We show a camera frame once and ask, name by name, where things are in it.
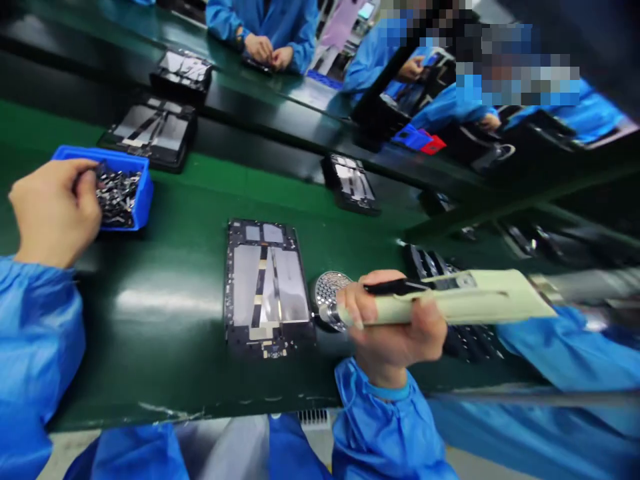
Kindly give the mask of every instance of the blue plastic crate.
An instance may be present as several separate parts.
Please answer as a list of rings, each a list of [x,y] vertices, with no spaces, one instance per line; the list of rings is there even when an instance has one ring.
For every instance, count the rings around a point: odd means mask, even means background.
[[[419,151],[424,146],[432,142],[432,138],[421,130],[416,130],[412,124],[408,124],[391,139],[392,142],[400,143],[411,150]]]
[[[330,79],[329,77],[321,75],[320,73],[318,73],[317,70],[309,70],[307,72],[307,76],[310,79],[314,79],[317,82],[320,82],[323,85],[326,85],[334,90],[342,90],[342,82],[338,80]]]
[[[107,166],[116,171],[140,172],[140,182],[135,193],[135,204],[131,215],[133,217],[132,228],[121,227],[101,227],[104,231],[136,231],[143,228],[149,220],[149,210],[151,210],[151,199],[153,198],[153,182],[149,174],[149,160],[128,155],[113,150],[99,148],[81,148],[61,145],[53,154],[51,160],[70,160],[75,158],[86,158],[95,161],[106,161]]]

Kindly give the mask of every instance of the white floor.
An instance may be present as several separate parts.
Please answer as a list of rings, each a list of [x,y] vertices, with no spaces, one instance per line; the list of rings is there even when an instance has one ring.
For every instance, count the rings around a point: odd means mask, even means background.
[[[217,419],[215,420],[215,427],[222,432],[228,421],[229,419]],[[38,480],[61,480],[71,462],[99,434],[100,430],[53,434],[51,436],[53,455],[45,469],[38,476]],[[306,434],[318,458],[324,464],[329,465],[333,449],[331,431],[308,431]],[[447,460],[453,466],[460,480],[535,480],[533,477],[504,468],[501,465],[462,450],[447,449]]]

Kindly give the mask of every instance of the black tray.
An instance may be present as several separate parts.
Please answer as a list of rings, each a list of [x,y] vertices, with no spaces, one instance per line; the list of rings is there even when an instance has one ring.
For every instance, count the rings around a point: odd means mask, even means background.
[[[166,98],[201,105],[211,85],[210,62],[187,50],[167,50],[149,74],[154,91]]]
[[[157,170],[180,173],[196,130],[193,107],[139,93],[98,146],[148,158]]]
[[[372,217],[380,215],[362,162],[332,153],[322,160],[322,171],[338,207]]]
[[[315,346],[294,228],[230,220],[225,278],[225,330],[234,355],[274,359]]]

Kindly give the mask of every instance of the workbench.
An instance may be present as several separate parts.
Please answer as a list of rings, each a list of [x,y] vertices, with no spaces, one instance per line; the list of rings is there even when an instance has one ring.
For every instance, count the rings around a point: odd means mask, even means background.
[[[150,41],[179,43],[196,53],[212,45],[199,27],[126,1],[100,1],[98,7],[71,0],[25,4],[33,13],[0,27],[0,61],[10,72],[0,77],[0,191],[50,159],[59,145],[95,146],[127,105],[130,90],[148,86],[145,69],[154,68],[163,51]],[[108,15],[108,24],[101,23]],[[132,25],[137,33],[124,42],[115,29]],[[86,41],[77,44],[79,39]],[[340,336],[317,330],[317,349],[294,357],[257,362],[230,357],[222,320],[228,220],[294,226],[308,282],[328,270],[357,279],[374,269],[406,270],[398,239],[428,219],[416,187],[486,189],[470,172],[387,147],[378,155],[360,151],[381,216],[338,209],[319,161],[336,148],[358,151],[348,124],[294,98],[291,92],[308,79],[242,83],[247,72],[225,71],[224,59],[237,54],[216,45],[222,53],[207,57],[218,68],[184,172],[152,171],[148,226],[139,233],[101,233],[77,264],[87,350],[49,424],[52,431],[339,406],[333,368],[351,352]],[[278,82],[290,84],[279,89]],[[295,82],[298,87],[291,87]],[[222,95],[233,89],[242,99],[253,99],[252,110]],[[262,111],[257,98],[266,105]],[[298,108],[310,115],[300,117],[310,123],[283,134],[293,128],[288,114]],[[314,130],[318,136],[312,141],[305,135]],[[322,135],[339,138],[321,143]],[[0,225],[0,254],[12,254],[19,238],[6,197],[0,201]],[[477,243],[440,238],[423,246],[466,267],[564,271],[543,259],[518,261],[490,230],[482,231]],[[425,393],[545,383],[514,356],[482,363],[445,356],[411,371]]]

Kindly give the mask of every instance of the black frame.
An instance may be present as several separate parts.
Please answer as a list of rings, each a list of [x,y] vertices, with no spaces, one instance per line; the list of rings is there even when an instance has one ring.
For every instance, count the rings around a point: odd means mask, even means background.
[[[268,242],[263,239],[262,226],[273,225],[278,227],[283,235],[284,242]],[[261,239],[249,240],[246,238],[246,227],[260,227]],[[228,226],[227,261],[225,270],[225,292],[223,317],[225,320],[225,338],[227,345],[236,356],[251,359],[274,359],[295,354],[299,350],[305,350],[316,346],[315,326],[313,314],[309,302],[309,291],[305,278],[302,255],[298,245],[295,229],[288,225],[276,222],[262,222],[246,219],[230,219]],[[250,340],[248,326],[236,326],[233,322],[233,266],[234,249],[238,245],[278,247],[285,251],[294,251],[298,254],[298,262],[301,268],[301,277],[304,289],[307,293],[308,321],[299,323],[282,323],[280,327],[273,329],[272,339]]]

